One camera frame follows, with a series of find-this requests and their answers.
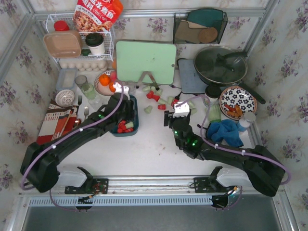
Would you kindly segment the teal plastic storage basket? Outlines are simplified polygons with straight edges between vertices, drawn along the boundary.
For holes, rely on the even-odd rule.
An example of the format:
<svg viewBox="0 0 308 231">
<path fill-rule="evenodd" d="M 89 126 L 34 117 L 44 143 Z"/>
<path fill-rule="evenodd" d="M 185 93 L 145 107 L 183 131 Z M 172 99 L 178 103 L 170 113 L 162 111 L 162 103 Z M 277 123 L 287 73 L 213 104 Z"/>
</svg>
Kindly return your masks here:
<svg viewBox="0 0 308 231">
<path fill-rule="evenodd" d="M 128 137 L 128 136 L 133 136 L 137 133 L 138 128 L 139 128 L 139 115 L 138 115 L 138 104 L 137 104 L 137 99 L 135 96 L 130 95 L 130 100 L 133 101 L 133 110 L 134 110 L 134 118 L 132 120 L 126 120 L 126 122 L 132 122 L 133 127 L 129 128 L 128 132 L 120 132 L 119 133 L 119 127 L 116 126 L 114 127 L 110 133 L 114 135 L 115 137 Z"/>
</svg>

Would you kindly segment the clear glass tumbler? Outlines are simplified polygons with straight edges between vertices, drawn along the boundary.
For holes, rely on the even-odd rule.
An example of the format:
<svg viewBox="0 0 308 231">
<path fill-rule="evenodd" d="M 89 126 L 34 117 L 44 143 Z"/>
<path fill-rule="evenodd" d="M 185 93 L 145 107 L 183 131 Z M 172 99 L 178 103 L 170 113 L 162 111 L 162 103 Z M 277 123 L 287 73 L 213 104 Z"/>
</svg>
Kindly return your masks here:
<svg viewBox="0 0 308 231">
<path fill-rule="evenodd" d="M 96 95 L 95 98 L 88 100 L 88 102 L 94 110 L 98 110 L 103 105 L 103 100 L 98 95 Z"/>
</svg>

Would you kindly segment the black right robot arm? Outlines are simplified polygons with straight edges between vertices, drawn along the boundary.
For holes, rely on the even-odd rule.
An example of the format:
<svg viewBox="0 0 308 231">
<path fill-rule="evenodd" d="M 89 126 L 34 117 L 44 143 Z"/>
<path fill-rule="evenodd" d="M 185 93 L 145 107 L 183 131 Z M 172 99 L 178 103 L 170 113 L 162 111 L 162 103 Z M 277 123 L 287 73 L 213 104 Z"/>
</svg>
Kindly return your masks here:
<svg viewBox="0 0 308 231">
<path fill-rule="evenodd" d="M 178 116 L 175 112 L 164 112 L 164 126 L 173 131 L 175 144 L 189 158 L 216 161 L 245 172 L 252 186 L 259 193 L 274 197 L 282 184 L 288 183 L 290 175 L 285 166 L 264 146 L 255 148 L 233 148 L 206 140 L 193 132 L 190 113 Z"/>
</svg>

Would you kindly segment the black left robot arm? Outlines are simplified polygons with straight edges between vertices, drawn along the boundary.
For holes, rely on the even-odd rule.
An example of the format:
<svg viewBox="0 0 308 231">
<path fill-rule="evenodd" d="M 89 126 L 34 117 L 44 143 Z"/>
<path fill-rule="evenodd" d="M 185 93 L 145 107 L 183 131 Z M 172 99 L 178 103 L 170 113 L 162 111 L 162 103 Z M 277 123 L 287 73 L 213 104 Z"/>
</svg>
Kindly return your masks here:
<svg viewBox="0 0 308 231">
<path fill-rule="evenodd" d="M 21 189 L 49 191 L 59 179 L 57 166 L 72 152 L 113 130 L 123 120 L 133 120 L 137 114 L 137 100 L 116 93 L 108 103 L 93 112 L 69 133 L 45 144 L 31 143 L 21 164 Z"/>
</svg>

